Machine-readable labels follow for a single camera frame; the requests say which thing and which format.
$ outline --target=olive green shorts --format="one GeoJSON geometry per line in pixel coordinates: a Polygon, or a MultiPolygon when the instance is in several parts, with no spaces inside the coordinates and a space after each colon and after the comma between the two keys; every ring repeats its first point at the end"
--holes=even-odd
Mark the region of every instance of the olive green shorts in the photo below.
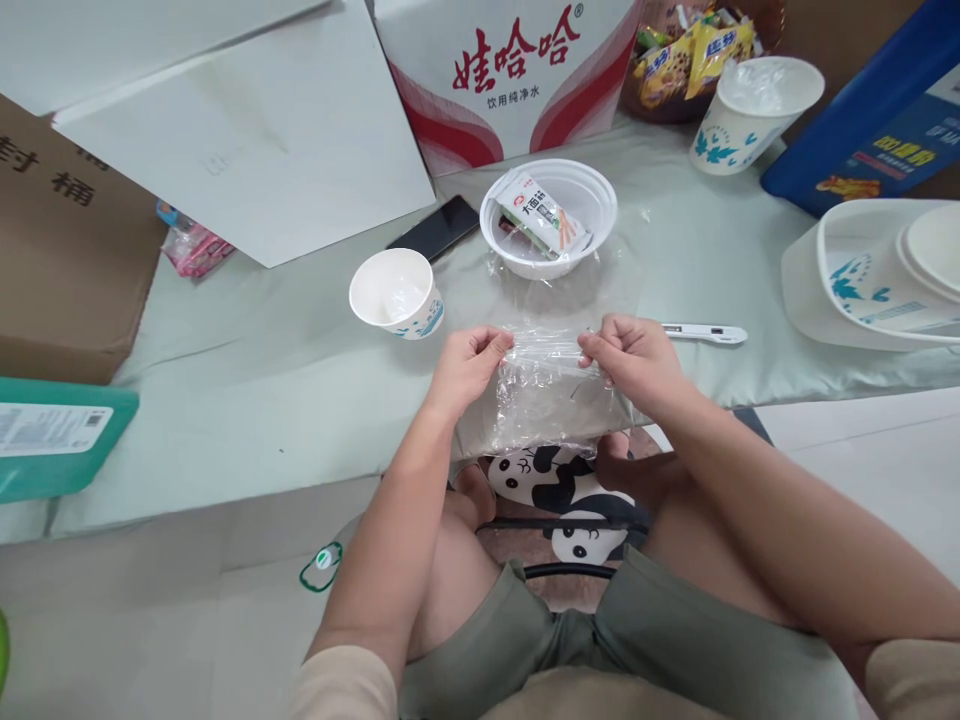
{"type": "Polygon", "coordinates": [[[466,624],[407,665],[400,714],[478,718],[561,665],[637,675],[737,720],[858,717],[823,640],[717,600],[632,548],[595,615],[551,613],[517,561],[505,566],[466,624]]]}

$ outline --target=tablecloth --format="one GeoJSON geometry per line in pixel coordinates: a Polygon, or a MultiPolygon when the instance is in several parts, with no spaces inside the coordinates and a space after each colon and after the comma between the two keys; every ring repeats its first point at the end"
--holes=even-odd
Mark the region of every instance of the tablecloth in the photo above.
{"type": "MultiPolygon", "coordinates": [[[[794,330],[784,315],[780,257],[814,219],[760,189],[762,164],[722,178],[695,170],[686,156],[693,132],[619,117],[608,133],[541,154],[592,165],[619,198],[599,286],[618,290],[598,292],[568,318],[572,328],[596,327],[608,310],[745,328],[750,339],[741,347],[677,345],[685,372],[726,406],[960,385],[956,351],[871,352],[794,330]]],[[[525,160],[441,178],[438,194],[462,194],[479,207],[504,170],[525,160]]],[[[318,169],[316,192],[335,182],[318,169]]],[[[518,280],[490,272],[479,233],[435,265],[448,308],[435,337],[402,341],[353,316],[354,270],[428,212],[272,270],[237,255],[198,284],[161,259],[133,354],[115,379],[140,394],[139,414],[94,483],[61,500],[52,534],[384,470],[445,334],[522,319],[510,312],[517,289],[509,283],[518,280]]],[[[578,399],[569,418],[577,434],[609,429],[609,414],[595,409],[604,403],[578,399]]],[[[455,455],[494,449],[489,400],[464,417],[455,455]]]]}

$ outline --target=hand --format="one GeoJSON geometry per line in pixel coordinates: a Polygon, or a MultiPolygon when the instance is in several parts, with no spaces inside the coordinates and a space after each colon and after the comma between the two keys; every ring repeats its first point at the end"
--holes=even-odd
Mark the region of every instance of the hand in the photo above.
{"type": "Polygon", "coordinates": [[[443,347],[424,407],[439,408],[459,418],[486,390],[512,347],[512,333],[489,325],[453,333],[443,347]]]}
{"type": "Polygon", "coordinates": [[[599,333],[578,339],[580,367],[594,360],[638,410],[657,422],[679,404],[699,396],[683,375],[673,343],[660,323],[630,315],[605,315],[599,333]]]}

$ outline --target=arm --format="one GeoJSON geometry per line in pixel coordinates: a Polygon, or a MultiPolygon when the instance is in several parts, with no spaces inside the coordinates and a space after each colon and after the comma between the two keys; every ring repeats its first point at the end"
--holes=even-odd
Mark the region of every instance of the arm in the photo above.
{"type": "Polygon", "coordinates": [[[596,359],[660,424],[751,565],[858,680],[878,643],[960,639],[960,591],[884,523],[701,395],[659,324],[608,316],[581,346],[584,362],[596,359]]]}
{"type": "Polygon", "coordinates": [[[390,668],[399,691],[440,526],[453,429],[513,344],[481,327],[450,336],[427,398],[345,554],[307,659],[358,645],[390,668]]]}

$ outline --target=thermometer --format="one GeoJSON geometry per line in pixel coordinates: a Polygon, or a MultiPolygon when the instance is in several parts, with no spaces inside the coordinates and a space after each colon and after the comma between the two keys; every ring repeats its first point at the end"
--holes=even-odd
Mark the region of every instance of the thermometer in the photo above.
{"type": "Polygon", "coordinates": [[[718,345],[740,345],[746,342],[747,331],[728,325],[690,325],[663,323],[667,336],[677,340],[703,340],[718,345]]]}

